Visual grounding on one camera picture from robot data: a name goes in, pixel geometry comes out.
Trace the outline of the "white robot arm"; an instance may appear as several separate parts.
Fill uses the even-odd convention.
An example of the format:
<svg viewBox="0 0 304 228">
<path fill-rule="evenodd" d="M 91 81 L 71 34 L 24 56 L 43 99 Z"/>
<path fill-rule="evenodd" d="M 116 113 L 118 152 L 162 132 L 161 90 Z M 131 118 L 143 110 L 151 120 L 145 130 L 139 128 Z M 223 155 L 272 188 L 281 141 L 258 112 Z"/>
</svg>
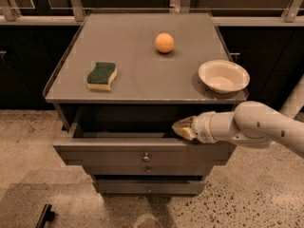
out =
<svg viewBox="0 0 304 228">
<path fill-rule="evenodd" d="M 266 104 L 247 101 L 234 111 L 204 112 L 175 122 L 172 128 L 188 141 L 228 142 L 251 148 L 265 148 L 276 142 L 304 157 L 304 123 L 295 119 L 303 105 L 304 76 L 279 112 Z"/>
</svg>

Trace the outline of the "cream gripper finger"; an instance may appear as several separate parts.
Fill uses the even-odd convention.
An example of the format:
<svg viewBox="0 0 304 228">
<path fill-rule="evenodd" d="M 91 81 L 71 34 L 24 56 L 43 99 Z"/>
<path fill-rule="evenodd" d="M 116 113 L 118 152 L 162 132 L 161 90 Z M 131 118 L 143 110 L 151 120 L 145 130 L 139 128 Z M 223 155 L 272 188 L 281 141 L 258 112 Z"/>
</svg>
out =
<svg viewBox="0 0 304 228">
<path fill-rule="evenodd" d="M 189 127 L 192 122 L 195 120 L 195 116 L 187 117 L 182 120 L 176 121 L 173 123 L 175 127 Z"/>
<path fill-rule="evenodd" d="M 183 137 L 184 139 L 188 141 L 192 141 L 196 138 L 196 135 L 193 133 L 192 129 L 190 127 L 175 127 L 173 126 L 174 132 Z"/>
</svg>

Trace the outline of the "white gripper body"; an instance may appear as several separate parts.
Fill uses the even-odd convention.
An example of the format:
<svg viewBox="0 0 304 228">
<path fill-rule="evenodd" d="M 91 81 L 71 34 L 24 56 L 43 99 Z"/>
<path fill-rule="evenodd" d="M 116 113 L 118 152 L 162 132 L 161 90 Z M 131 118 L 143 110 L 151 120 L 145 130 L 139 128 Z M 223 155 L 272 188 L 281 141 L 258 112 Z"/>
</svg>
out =
<svg viewBox="0 0 304 228">
<path fill-rule="evenodd" d="M 201 143 L 215 143 L 216 140 L 211 132 L 211 120 L 215 115 L 214 111 L 204 112 L 196 116 L 191 123 L 191 129 L 196 136 L 196 139 Z"/>
</svg>

